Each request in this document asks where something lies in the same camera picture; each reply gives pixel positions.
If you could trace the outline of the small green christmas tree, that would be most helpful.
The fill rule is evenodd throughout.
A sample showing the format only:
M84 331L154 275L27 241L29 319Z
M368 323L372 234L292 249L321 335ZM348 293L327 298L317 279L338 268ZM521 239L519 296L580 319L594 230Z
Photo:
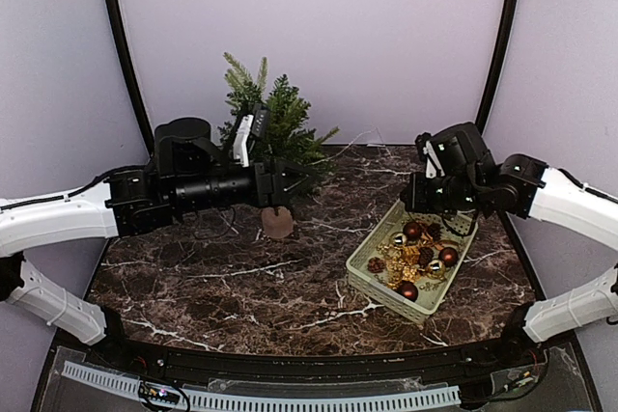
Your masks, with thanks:
M315 170L316 176L301 188L301 194L316 196L323 183L333 174L334 162L328 159L323 145L339 132L337 126L319 135L308 126L311 102L301 96L299 87L293 85L287 74L274 79L267 88L268 61L262 58L258 73L253 76L249 69L229 52L223 54L228 64L224 79L229 86L226 103L232 119L218 128L220 142L233 138L232 130L238 116L263 104L270 110L266 135L256 142L251 157L265 161L270 157L284 158Z

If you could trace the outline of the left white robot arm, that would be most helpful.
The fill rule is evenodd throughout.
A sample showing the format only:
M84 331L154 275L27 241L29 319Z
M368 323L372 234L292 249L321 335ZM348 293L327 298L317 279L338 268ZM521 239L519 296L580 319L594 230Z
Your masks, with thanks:
M98 346L116 370L136 361L120 317L84 301L41 274L24 253L82 238L150 233L182 221L187 213L239 204L287 205L315 178L315 171L285 159L253 162L249 143L262 137L267 112L237 119L235 139L224 148L211 141L211 125L181 118L154 131L154 153L145 165L110 170L75 190L1 202L1 299L81 343Z

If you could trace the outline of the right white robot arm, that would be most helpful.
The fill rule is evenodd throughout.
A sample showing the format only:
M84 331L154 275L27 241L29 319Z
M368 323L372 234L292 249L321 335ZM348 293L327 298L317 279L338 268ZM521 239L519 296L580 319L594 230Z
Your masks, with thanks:
M508 212L522 219L555 224L615 249L617 200L577 180L564 169L524 154L502 163L493 160L478 127L455 124L415 140L425 164L401 193L406 210L419 213ZM617 321L617 269L545 301L514 310L492 358L503 368L515 366L531 343L604 319Z

